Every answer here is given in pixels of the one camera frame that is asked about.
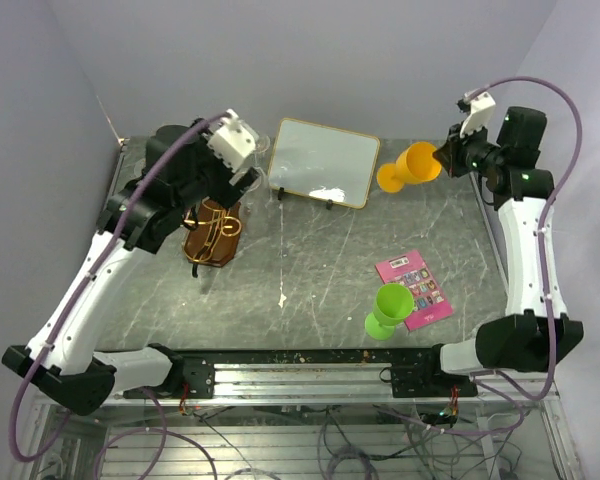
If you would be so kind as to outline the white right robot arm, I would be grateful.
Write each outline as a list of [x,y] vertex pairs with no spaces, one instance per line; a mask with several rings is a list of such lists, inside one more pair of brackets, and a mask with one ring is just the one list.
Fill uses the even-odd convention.
[[449,130],[434,158],[452,177],[475,173],[492,193],[505,241],[508,293],[503,317],[481,325],[474,339],[440,348],[440,361],[424,367],[422,387],[445,394],[456,375],[482,370],[550,372],[584,338],[569,317],[554,263],[550,197],[553,175],[536,166],[546,115],[525,107],[507,110],[496,142],[488,140],[494,111],[478,102]]

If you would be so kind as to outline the clear wine glass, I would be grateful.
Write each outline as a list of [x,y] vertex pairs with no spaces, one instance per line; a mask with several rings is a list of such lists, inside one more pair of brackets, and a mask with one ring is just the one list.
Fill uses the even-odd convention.
[[271,147],[271,139],[268,135],[261,134],[256,141],[255,150],[250,160],[250,167],[253,167],[258,177],[249,187],[243,197],[241,205],[241,215],[247,221],[255,217],[265,206],[269,196],[269,182],[267,175],[268,152]]

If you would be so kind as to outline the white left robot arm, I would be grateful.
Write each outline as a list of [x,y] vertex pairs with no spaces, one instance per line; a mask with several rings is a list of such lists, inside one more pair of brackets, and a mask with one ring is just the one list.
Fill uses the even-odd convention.
[[9,347],[3,364],[80,416],[112,394],[140,387],[176,395],[185,361],[169,348],[153,343],[97,351],[107,311],[124,282],[156,257],[196,205],[205,199],[225,209],[238,203],[258,177],[254,168],[242,168],[257,141],[232,110],[191,126],[157,129],[146,141],[141,175],[107,201],[79,273],[53,315],[27,344]]

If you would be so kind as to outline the orange plastic goblet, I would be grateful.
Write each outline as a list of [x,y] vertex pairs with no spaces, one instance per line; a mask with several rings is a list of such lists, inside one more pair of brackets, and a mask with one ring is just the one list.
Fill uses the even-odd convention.
[[441,164],[433,157],[436,147],[428,142],[416,142],[404,150],[394,162],[382,165],[376,174],[381,190],[398,193],[406,185],[418,185],[435,180]]

